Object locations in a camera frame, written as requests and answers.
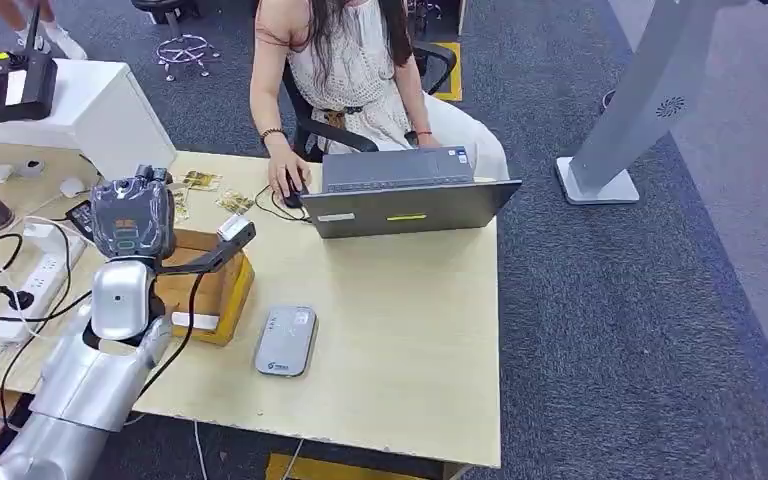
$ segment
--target person's leg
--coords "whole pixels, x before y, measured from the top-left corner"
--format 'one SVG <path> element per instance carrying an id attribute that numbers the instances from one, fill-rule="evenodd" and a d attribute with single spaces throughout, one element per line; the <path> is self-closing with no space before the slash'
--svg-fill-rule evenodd
<path id="1" fill-rule="evenodd" d="M 25 17 L 13 0 L 0 0 L 0 17 L 16 32 L 24 30 L 27 26 Z"/>
<path id="2" fill-rule="evenodd" d="M 465 147 L 476 177 L 510 178 L 505 149 L 483 123 L 431 95 L 425 96 L 425 107 L 434 138 L 442 145 Z"/>
<path id="3" fill-rule="evenodd" d="M 25 21 L 25 16 L 13 0 L 0 0 L 0 17 L 16 32 L 19 45 L 24 47 L 25 40 L 28 38 L 28 22 Z M 44 52 L 51 51 L 51 46 L 41 35 L 37 35 L 36 48 Z"/>
<path id="4" fill-rule="evenodd" d="M 69 32 L 66 31 L 54 16 L 54 10 L 51 8 L 49 0 L 24 0 L 28 8 L 35 8 L 37 3 L 40 6 L 40 24 L 45 30 L 46 36 L 51 39 L 63 53 L 72 60 L 86 60 L 87 52 L 76 42 Z"/>

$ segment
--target gray device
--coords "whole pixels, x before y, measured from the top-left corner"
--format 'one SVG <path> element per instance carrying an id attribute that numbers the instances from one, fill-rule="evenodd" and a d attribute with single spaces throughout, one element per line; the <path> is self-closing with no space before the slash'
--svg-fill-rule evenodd
<path id="1" fill-rule="evenodd" d="M 655 2 L 637 53 L 605 113 L 574 157 L 556 160 L 567 201 L 593 205 L 640 200 L 627 169 L 695 107 L 717 13 L 751 1 Z"/>
<path id="2" fill-rule="evenodd" d="M 473 180 L 464 147 L 344 153 L 322 158 L 325 193 L 453 185 Z"/>
<path id="3" fill-rule="evenodd" d="M 520 180 L 303 195 L 322 238 L 481 228 Z"/>
<path id="4" fill-rule="evenodd" d="M 269 310 L 254 357 L 255 368 L 267 375 L 301 375 L 307 367 L 315 327 L 316 313 L 309 307 Z"/>

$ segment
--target plug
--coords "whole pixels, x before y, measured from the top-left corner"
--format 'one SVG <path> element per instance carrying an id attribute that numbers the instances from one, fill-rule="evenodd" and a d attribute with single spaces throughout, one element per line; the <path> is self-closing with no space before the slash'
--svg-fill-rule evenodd
<path id="1" fill-rule="evenodd" d="M 19 308 L 16 308 L 16 298 L 19 298 Z M 20 290 L 16 292 L 16 296 L 14 297 L 12 294 L 10 295 L 10 300 L 7 302 L 7 305 L 10 306 L 13 310 L 26 310 L 28 307 L 30 307 L 34 303 L 34 294 L 31 292 L 26 292 L 24 290 Z"/>
<path id="2" fill-rule="evenodd" d="M 16 295 L 13 295 L 13 290 L 10 290 L 9 287 L 6 285 L 0 284 L 0 294 L 7 297 L 7 305 L 10 306 L 13 310 L 25 310 L 34 303 L 34 294 L 31 292 L 26 292 L 24 290 L 19 290 L 16 292 Z M 16 298 L 19 298 L 19 308 L 16 308 Z"/>

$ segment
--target power strip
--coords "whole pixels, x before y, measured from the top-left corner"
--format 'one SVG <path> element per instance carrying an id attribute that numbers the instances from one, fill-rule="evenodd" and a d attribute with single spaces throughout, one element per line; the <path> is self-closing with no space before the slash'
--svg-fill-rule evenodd
<path id="1" fill-rule="evenodd" d="M 86 245 L 83 239 L 74 235 L 69 235 L 68 238 L 69 259 L 71 260 L 71 268 L 74 268 Z M 58 250 L 56 253 L 45 253 L 19 289 L 29 292 L 34 296 L 34 302 L 31 306 L 22 311 L 25 318 L 45 316 L 54 300 L 55 294 L 66 280 L 66 255 L 63 252 L 62 238 Z M 5 307 L 0 316 L 18 319 L 19 313 L 10 307 Z M 30 323 L 29 325 L 34 331 L 37 331 L 42 326 L 39 322 Z M 31 334 L 28 333 L 28 330 L 21 321 L 0 321 L 0 341 L 2 343 L 22 343 L 30 336 Z"/>

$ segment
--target computer mouse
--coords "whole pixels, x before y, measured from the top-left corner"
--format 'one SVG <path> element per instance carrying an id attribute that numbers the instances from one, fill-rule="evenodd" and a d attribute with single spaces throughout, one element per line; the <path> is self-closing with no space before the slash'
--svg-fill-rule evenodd
<path id="1" fill-rule="evenodd" d="M 307 185 L 304 184 L 304 180 L 302 180 L 302 189 L 297 190 L 296 185 L 293 183 L 293 177 L 290 176 L 290 172 L 287 172 L 287 184 L 290 186 L 290 196 L 284 197 L 284 205 L 288 206 L 289 208 L 302 208 L 302 199 L 300 195 L 307 195 Z"/>

